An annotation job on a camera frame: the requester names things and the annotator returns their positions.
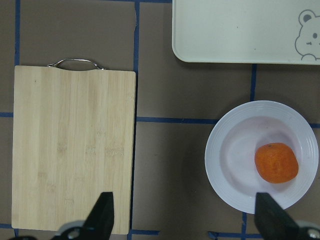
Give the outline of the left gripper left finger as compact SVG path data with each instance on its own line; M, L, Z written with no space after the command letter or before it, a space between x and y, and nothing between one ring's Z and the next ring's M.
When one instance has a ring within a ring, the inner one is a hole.
M109 240L114 226L114 195L102 192L83 224L85 240Z

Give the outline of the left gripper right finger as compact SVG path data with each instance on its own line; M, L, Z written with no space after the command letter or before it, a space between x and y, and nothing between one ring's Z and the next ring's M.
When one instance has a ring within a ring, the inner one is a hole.
M267 192L255 196L254 223L264 240L295 240L298 224Z

